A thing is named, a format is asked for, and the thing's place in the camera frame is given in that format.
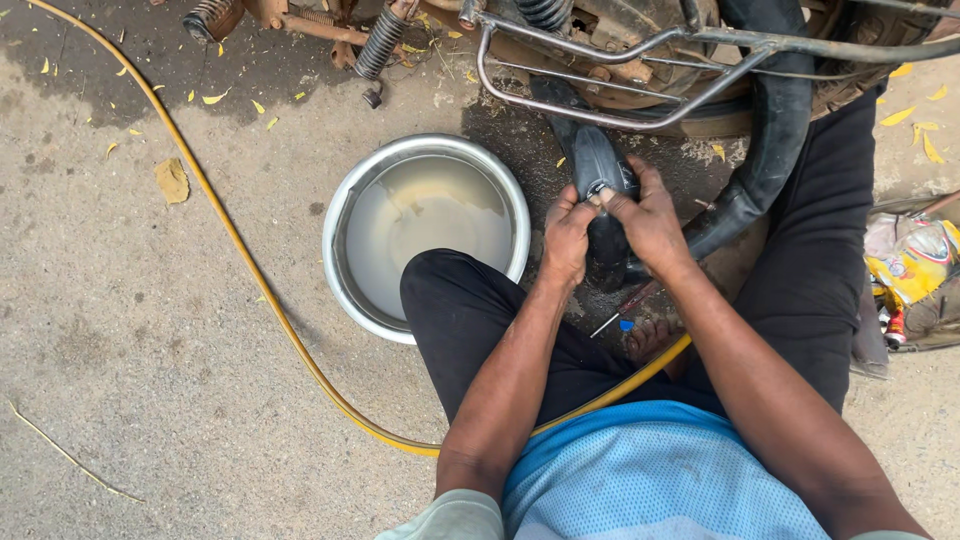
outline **knee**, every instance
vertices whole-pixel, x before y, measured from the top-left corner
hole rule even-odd
[[[471,267],[472,258],[458,251],[438,248],[428,250],[410,259],[400,275],[400,301],[404,309],[418,299],[431,298],[444,283],[462,275]]]

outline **man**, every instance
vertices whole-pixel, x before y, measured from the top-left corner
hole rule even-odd
[[[533,438],[635,369],[561,321],[596,206],[563,190],[529,293],[464,254],[414,258],[401,298],[451,425],[436,500],[378,538],[928,537],[839,414],[875,102],[867,92],[811,124],[733,306],[690,257],[660,174],[631,157],[639,204],[610,190],[599,199],[673,298],[696,357]]]

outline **right hand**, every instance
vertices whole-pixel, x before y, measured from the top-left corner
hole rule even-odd
[[[658,278],[674,268],[696,265],[660,172],[637,156],[627,156],[627,162],[640,179],[639,203],[608,187],[601,189],[598,196],[604,208],[623,224],[636,256]]]

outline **stainless steel bowl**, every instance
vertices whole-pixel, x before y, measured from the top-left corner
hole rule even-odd
[[[513,173],[487,149],[464,138],[444,134],[410,135],[381,146],[347,173],[330,201],[324,220],[324,271],[333,296],[351,319],[363,328],[393,341],[415,344],[406,321],[387,315],[370,302],[350,274],[347,263],[347,225],[360,193],[387,169],[403,161],[440,157],[466,162],[479,170],[499,191],[510,214],[513,243],[504,272],[519,281],[530,250],[530,214]]]

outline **water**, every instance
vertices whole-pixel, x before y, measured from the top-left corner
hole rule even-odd
[[[411,258],[450,248],[502,272],[512,246],[500,193],[452,158],[416,158],[385,171],[360,194],[347,226],[350,273],[374,306],[401,321],[400,275]]]

